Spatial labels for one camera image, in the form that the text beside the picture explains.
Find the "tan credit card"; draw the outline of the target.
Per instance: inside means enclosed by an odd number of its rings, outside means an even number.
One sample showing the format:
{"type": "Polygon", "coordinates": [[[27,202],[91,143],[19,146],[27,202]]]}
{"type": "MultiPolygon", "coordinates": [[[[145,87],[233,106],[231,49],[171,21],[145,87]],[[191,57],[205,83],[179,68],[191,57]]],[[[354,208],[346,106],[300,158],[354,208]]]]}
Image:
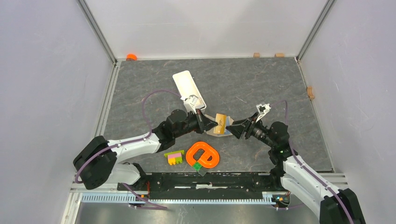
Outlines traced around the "tan credit card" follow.
{"type": "Polygon", "coordinates": [[[223,135],[225,133],[225,129],[226,129],[227,116],[224,114],[217,113],[215,120],[216,120],[216,122],[218,122],[218,126],[214,128],[213,132],[215,134],[223,135]]]}

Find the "green pink yellow brick stack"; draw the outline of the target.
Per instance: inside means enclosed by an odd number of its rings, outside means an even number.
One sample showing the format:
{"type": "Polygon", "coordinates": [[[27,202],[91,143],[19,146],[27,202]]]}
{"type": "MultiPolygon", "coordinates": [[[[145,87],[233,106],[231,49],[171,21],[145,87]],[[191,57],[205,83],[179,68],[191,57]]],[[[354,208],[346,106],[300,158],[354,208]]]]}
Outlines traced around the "green pink yellow brick stack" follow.
{"type": "Polygon", "coordinates": [[[173,166],[183,162],[184,150],[178,150],[173,152],[168,152],[164,154],[164,157],[167,159],[168,164],[173,166]]]}

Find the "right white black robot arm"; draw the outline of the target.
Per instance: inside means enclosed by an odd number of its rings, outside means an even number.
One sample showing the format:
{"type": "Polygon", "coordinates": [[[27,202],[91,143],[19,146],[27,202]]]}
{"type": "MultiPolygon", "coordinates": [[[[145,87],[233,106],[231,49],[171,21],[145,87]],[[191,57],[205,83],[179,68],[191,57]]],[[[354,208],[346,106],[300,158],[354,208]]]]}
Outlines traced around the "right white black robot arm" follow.
{"type": "Polygon", "coordinates": [[[319,175],[293,149],[285,123],[276,121],[267,127],[254,114],[234,121],[226,130],[238,139],[254,137],[269,146],[268,154],[274,164],[270,171],[271,187],[294,194],[321,224],[366,222],[357,195],[351,189],[341,189],[319,175]]]}

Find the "orange round cap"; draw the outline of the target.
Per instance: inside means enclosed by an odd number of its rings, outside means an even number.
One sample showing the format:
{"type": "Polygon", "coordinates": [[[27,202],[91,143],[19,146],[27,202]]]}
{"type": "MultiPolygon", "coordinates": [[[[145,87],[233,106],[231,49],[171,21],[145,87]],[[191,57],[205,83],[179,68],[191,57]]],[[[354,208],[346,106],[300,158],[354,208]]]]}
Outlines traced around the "orange round cap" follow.
{"type": "Polygon", "coordinates": [[[134,54],[127,54],[126,56],[126,61],[136,61],[137,60],[137,56],[134,54]]]}

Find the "green toy brick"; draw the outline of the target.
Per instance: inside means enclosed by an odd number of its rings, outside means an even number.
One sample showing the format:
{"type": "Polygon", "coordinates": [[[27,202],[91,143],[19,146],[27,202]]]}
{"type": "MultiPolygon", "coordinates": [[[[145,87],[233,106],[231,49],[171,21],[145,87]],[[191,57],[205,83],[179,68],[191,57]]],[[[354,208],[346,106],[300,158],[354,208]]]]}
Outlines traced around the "green toy brick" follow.
{"type": "Polygon", "coordinates": [[[198,172],[202,168],[202,165],[199,162],[195,162],[192,167],[198,172]]]}

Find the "white rectangular tray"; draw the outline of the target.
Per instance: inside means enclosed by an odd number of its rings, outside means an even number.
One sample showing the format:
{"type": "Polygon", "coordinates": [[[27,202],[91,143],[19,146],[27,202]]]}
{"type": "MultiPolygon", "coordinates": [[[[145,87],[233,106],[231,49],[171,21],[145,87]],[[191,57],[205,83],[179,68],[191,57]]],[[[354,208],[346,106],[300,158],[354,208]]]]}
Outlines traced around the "white rectangular tray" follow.
{"type": "Polygon", "coordinates": [[[191,73],[188,70],[176,73],[172,76],[172,78],[181,97],[188,97],[190,95],[202,97],[201,93],[198,90],[198,87],[193,80],[193,77],[191,76],[191,73]]]}

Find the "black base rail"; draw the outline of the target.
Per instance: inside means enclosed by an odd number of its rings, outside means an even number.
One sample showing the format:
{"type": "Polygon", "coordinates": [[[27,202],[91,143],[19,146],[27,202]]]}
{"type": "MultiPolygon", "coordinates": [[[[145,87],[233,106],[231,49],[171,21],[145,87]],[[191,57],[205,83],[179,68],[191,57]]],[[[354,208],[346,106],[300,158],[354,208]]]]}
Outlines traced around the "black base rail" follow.
{"type": "Polygon", "coordinates": [[[130,188],[135,193],[146,191],[150,199],[261,199],[263,192],[288,195],[289,190],[274,183],[268,173],[209,172],[145,174],[130,188]]]}

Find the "grey toy baseplate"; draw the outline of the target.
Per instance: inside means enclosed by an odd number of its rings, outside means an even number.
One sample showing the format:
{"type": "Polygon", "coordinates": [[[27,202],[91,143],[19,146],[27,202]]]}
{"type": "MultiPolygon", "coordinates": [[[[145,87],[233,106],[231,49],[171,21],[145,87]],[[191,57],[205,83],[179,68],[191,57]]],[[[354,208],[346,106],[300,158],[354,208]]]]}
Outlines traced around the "grey toy baseplate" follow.
{"type": "Polygon", "coordinates": [[[207,168],[204,168],[204,167],[201,167],[201,168],[199,168],[199,169],[197,170],[197,172],[203,177],[203,176],[205,176],[205,175],[207,174],[208,169],[207,169],[207,168]]]}

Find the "orange curved toy track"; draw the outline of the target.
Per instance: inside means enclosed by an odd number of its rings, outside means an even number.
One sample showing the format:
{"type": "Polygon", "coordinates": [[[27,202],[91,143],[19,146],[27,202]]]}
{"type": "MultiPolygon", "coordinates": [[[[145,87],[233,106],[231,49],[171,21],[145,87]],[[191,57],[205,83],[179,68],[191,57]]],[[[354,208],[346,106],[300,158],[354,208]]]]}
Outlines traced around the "orange curved toy track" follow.
{"type": "Polygon", "coordinates": [[[204,168],[214,168],[220,162],[220,155],[217,150],[206,142],[199,141],[194,143],[185,154],[185,159],[190,166],[199,163],[204,168]],[[196,160],[195,154],[201,151],[201,156],[196,160]]]}

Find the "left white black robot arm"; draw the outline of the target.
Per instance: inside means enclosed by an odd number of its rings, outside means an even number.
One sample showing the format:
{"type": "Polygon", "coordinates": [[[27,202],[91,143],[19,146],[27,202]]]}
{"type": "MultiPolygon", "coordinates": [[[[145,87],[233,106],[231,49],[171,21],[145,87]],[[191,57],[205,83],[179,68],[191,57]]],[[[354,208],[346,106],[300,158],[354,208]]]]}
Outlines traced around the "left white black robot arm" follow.
{"type": "Polygon", "coordinates": [[[135,190],[143,189],[147,178],[137,165],[123,161],[143,154],[155,154],[172,147],[176,138],[196,132],[203,134],[217,126],[215,119],[200,110],[185,112],[174,110],[165,121],[148,133],[123,140],[106,140],[94,137],[73,160],[77,171],[75,183],[84,184],[87,190],[104,183],[125,183],[135,190]]]}

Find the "curved wooden piece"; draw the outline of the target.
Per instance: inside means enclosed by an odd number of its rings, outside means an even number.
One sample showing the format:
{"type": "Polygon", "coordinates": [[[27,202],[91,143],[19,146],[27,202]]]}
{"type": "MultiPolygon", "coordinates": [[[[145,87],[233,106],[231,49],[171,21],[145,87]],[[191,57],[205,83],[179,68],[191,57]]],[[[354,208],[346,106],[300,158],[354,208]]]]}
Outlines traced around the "curved wooden piece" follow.
{"type": "Polygon", "coordinates": [[[314,95],[312,86],[308,86],[306,88],[306,92],[307,92],[307,96],[308,96],[309,100],[314,100],[315,99],[315,95],[314,95]]]}

